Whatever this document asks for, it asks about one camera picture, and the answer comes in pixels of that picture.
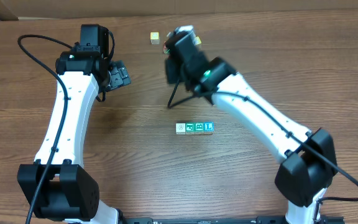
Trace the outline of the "white wooden block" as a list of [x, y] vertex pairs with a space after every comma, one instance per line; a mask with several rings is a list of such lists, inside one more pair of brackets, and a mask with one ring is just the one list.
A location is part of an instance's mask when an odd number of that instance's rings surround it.
[[186, 134], [185, 126], [186, 126], [185, 123], [176, 123], [175, 124], [176, 134]]

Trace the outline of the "green letter wooden block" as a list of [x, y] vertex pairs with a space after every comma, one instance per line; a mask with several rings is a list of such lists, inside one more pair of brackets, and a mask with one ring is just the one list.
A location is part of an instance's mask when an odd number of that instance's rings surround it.
[[195, 133], [195, 123], [186, 123], [185, 124], [185, 133], [194, 134]]

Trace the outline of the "green B wooden block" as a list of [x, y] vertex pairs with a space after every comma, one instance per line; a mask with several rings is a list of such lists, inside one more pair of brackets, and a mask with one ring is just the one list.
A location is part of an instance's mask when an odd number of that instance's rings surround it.
[[195, 123], [195, 134], [204, 134], [204, 123]]

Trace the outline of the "blue L wooden block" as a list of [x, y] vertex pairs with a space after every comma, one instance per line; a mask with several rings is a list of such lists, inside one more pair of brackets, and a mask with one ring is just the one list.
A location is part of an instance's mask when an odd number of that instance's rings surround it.
[[214, 123], [213, 122], [204, 122], [204, 133], [213, 134], [214, 133]]

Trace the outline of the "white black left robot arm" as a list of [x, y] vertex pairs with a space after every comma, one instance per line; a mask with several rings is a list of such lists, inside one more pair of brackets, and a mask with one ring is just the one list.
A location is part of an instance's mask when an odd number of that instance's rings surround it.
[[125, 223], [123, 213], [100, 198], [99, 185], [84, 169], [86, 130], [94, 101], [131, 84], [122, 61], [113, 61], [114, 36], [98, 24], [83, 24], [80, 41], [61, 53], [52, 70], [24, 53], [57, 80], [57, 94], [45, 139], [33, 163], [22, 164], [17, 181], [31, 218], [66, 223]]

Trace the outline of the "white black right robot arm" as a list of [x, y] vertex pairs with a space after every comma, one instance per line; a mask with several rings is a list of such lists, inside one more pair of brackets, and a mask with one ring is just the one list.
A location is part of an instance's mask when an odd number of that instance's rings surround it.
[[237, 118], [280, 165], [275, 185], [288, 200], [285, 223], [326, 223], [319, 210], [337, 173], [332, 136], [323, 129], [312, 132], [279, 112], [222, 58], [209, 60], [192, 26], [169, 33], [165, 51], [169, 83], [184, 83], [195, 97]]

